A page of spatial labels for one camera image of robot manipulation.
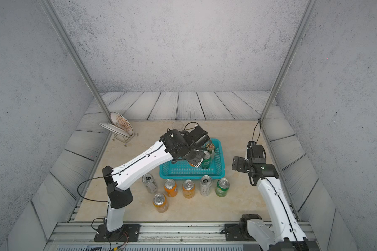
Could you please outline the green soda can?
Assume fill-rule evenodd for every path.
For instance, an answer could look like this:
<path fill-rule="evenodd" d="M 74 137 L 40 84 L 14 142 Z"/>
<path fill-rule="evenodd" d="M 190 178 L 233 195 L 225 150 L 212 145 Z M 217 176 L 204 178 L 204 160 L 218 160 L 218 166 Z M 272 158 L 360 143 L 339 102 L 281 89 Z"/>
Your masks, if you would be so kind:
<path fill-rule="evenodd" d="M 203 153 L 204 153 L 204 156 L 203 156 L 203 161 L 201 163 L 201 168 L 209 169 L 211 161 L 212 161 L 211 154 L 208 151 L 204 151 Z"/>
<path fill-rule="evenodd" d="M 219 197 L 225 197 L 228 193 L 228 189 L 230 187 L 230 183 L 227 178 L 221 178 L 217 181 L 216 185 L 216 195 Z"/>

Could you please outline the teal plastic basket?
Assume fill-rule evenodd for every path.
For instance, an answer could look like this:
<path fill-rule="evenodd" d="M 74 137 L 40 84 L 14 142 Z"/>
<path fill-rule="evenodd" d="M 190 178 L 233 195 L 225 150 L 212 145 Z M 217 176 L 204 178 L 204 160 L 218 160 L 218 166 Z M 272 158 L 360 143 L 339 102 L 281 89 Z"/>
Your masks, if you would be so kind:
<path fill-rule="evenodd" d="M 177 180 L 197 180 L 204 175 L 208 175 L 212 179 L 223 178 L 225 176 L 225 162 L 222 144 L 218 139 L 212 139 L 212 142 L 216 146 L 216 150 L 208 169 L 192 167 L 187 161 L 178 161 L 175 164 L 169 161 L 159 166 L 159 176 L 163 179 Z"/>

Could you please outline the brown gold drink can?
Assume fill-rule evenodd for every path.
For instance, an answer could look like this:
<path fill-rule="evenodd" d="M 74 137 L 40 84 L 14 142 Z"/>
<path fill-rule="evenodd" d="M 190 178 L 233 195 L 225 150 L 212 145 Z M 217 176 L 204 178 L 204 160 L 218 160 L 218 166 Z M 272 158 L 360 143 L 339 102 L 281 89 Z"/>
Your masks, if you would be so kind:
<path fill-rule="evenodd" d="M 215 145 L 213 143 L 210 143 L 207 147 L 206 150 L 210 153 L 211 159 L 214 158 L 215 156 Z"/>

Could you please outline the white monster energy can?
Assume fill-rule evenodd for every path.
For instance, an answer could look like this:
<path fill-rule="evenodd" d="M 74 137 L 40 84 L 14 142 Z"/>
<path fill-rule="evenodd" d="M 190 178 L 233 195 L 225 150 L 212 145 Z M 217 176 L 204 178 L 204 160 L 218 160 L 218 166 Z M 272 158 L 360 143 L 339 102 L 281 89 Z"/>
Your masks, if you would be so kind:
<path fill-rule="evenodd" d="M 212 178 L 208 175 L 204 175 L 200 180 L 200 193 L 202 196 L 209 196 L 212 186 Z"/>

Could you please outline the orange soda can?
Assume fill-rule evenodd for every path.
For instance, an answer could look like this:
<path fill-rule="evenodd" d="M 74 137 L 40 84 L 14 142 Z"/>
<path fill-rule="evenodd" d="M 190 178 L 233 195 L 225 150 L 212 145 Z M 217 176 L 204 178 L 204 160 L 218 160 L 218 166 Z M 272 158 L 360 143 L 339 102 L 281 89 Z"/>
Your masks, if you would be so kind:
<path fill-rule="evenodd" d="M 173 179 L 167 179 L 164 183 L 164 190 L 168 197 L 175 197 L 178 194 L 176 181 Z"/>
<path fill-rule="evenodd" d="M 169 204 L 167 202 L 167 197 L 164 194 L 157 193 L 152 202 L 158 212 L 164 213 L 168 210 Z"/>
<path fill-rule="evenodd" d="M 195 184 L 194 181 L 187 179 L 186 181 L 183 182 L 182 185 L 183 189 L 183 195 L 187 199 L 191 199 L 195 195 Z"/>

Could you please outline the silver drink can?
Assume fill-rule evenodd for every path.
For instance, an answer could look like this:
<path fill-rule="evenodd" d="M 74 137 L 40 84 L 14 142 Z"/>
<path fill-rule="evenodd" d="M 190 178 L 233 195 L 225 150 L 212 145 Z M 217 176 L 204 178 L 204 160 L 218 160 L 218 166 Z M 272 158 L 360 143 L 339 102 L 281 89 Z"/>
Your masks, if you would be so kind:
<path fill-rule="evenodd" d="M 143 175 L 142 177 L 142 182 L 145 186 L 145 188 L 147 189 L 147 191 L 150 193 L 150 194 L 155 194 L 157 193 L 158 191 L 158 186 L 155 182 L 155 179 L 154 177 L 151 175 L 151 174 L 145 174 Z"/>

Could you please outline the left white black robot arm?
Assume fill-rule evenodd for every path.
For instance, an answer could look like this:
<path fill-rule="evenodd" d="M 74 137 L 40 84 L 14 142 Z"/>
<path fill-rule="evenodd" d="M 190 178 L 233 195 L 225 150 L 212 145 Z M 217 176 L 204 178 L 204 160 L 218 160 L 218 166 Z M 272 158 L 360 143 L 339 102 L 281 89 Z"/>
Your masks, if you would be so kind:
<path fill-rule="evenodd" d="M 103 168 L 109 203 L 105 220 L 107 231 L 114 232 L 123 227 L 125 207 L 134 199 L 130 187 L 135 181 L 172 160 L 184 160 L 195 168 L 200 167 L 208 141 L 208 133 L 199 125 L 191 131 L 168 130 L 153 146 L 131 161 L 115 168 Z"/>

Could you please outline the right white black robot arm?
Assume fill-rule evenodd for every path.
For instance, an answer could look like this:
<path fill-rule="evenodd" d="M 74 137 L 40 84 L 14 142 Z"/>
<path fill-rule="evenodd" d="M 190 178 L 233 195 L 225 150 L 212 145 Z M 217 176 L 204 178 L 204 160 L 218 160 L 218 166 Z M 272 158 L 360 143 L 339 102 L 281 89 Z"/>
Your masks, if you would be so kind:
<path fill-rule="evenodd" d="M 318 251 L 316 241 L 310 241 L 299 226 L 285 197 L 279 175 L 261 144 L 249 141 L 244 158 L 235 156 L 232 170 L 246 173 L 251 186 L 261 193 L 271 218 L 272 227 L 266 226 L 257 214 L 244 214 L 239 221 L 240 233 L 253 238 L 263 251 Z"/>

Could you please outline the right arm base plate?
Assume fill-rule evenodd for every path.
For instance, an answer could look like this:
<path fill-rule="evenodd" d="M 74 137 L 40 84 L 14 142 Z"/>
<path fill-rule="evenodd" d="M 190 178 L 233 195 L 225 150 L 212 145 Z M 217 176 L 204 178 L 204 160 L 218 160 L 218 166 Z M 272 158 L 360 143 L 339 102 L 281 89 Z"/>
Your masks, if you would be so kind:
<path fill-rule="evenodd" d="M 250 242 L 255 241 L 248 233 L 240 227 L 239 223 L 225 224 L 224 228 L 219 232 L 220 235 L 225 236 L 225 240 L 228 242 L 244 241 Z"/>

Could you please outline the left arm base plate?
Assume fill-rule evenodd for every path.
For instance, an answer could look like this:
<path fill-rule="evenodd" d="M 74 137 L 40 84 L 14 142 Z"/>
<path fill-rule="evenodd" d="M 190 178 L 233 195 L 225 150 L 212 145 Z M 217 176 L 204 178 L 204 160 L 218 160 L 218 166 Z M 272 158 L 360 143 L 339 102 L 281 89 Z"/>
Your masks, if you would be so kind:
<path fill-rule="evenodd" d="M 94 242 L 137 242 L 140 233 L 140 224 L 125 224 L 120 229 L 109 232 L 104 224 L 98 226 Z"/>

